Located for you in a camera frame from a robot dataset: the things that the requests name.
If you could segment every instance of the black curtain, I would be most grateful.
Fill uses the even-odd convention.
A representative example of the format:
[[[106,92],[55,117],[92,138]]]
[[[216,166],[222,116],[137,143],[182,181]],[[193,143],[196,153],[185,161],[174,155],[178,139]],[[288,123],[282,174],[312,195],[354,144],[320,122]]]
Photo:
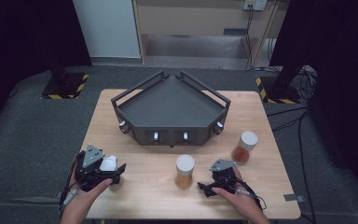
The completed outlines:
[[[294,56],[317,72],[311,102],[328,149],[358,177],[358,1],[292,0],[270,65]]]
[[[91,62],[72,0],[0,0],[0,112],[20,80],[75,65]]]

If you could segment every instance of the hand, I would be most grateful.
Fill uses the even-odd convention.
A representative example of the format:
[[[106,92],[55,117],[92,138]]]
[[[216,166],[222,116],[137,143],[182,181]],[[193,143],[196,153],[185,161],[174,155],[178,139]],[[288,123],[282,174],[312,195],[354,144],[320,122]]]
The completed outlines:
[[[238,171],[237,167],[233,167],[235,176],[242,180],[242,176],[240,171]],[[236,186],[237,189],[245,189],[241,184]],[[267,217],[263,214],[260,208],[255,203],[255,200],[252,197],[247,195],[240,194],[235,192],[235,194],[231,194],[227,192],[225,189],[220,188],[212,188],[212,190],[225,198],[229,203],[231,203],[235,210],[239,212],[244,217],[248,218],[253,224],[265,224],[270,223]]]
[[[77,189],[77,193],[75,197],[69,202],[65,208],[63,209],[61,224],[76,224],[82,223],[86,218],[87,213],[89,212],[92,204],[95,199],[104,192],[110,184],[112,184],[112,179],[105,179],[99,185],[97,185],[94,189],[86,192],[82,190],[75,180],[75,172],[72,173],[70,185],[71,189],[68,191],[67,196],[72,192],[72,190]]]

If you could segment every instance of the black stand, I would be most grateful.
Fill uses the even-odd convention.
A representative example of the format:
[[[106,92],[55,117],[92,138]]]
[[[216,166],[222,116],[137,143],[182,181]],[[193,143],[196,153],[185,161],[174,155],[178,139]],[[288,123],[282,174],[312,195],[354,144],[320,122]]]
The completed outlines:
[[[62,66],[62,60],[51,45],[48,29],[42,20],[25,1],[13,1],[14,10],[23,15],[24,24],[28,27],[34,47],[38,50],[46,68],[51,71],[51,79],[42,92],[43,99],[74,99],[83,89],[87,75],[83,73],[67,73]]]
[[[260,89],[263,102],[265,103],[281,103],[281,104],[299,104],[300,96],[296,89],[288,86],[283,91],[276,91],[276,77],[261,77],[257,82]]]
[[[88,77],[84,73],[64,73],[62,78],[53,75],[42,92],[42,98],[75,99],[83,90]]]

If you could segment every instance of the electrical outlet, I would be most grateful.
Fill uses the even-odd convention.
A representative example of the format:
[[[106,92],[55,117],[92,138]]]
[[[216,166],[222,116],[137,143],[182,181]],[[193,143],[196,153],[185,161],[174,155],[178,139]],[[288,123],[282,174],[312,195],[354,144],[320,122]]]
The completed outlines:
[[[245,0],[245,3],[243,4],[243,9],[249,10],[252,7],[255,7],[255,0]]]
[[[250,10],[252,7],[252,10],[255,11],[262,11],[266,7],[268,0],[246,0],[243,4],[244,10]]]

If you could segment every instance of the wooden table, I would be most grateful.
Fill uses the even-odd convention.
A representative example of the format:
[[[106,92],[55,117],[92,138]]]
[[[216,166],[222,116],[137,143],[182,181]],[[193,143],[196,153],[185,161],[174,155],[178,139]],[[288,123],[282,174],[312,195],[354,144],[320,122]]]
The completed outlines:
[[[241,133],[252,131],[259,142],[251,159],[238,166],[244,181],[267,203],[264,213],[273,219],[300,216],[296,201],[283,195],[293,189],[282,163],[280,151],[258,93],[220,91],[231,100],[225,129],[204,146],[139,146],[118,128],[111,98],[124,90],[104,90],[92,116],[82,149],[93,144],[106,156],[127,163],[122,182],[106,190],[93,204],[87,218],[100,219],[243,219],[219,196],[206,198],[197,182],[213,183],[209,168],[217,159],[231,160],[231,150]],[[176,159],[189,154],[195,160],[193,182],[188,189],[175,185]]]

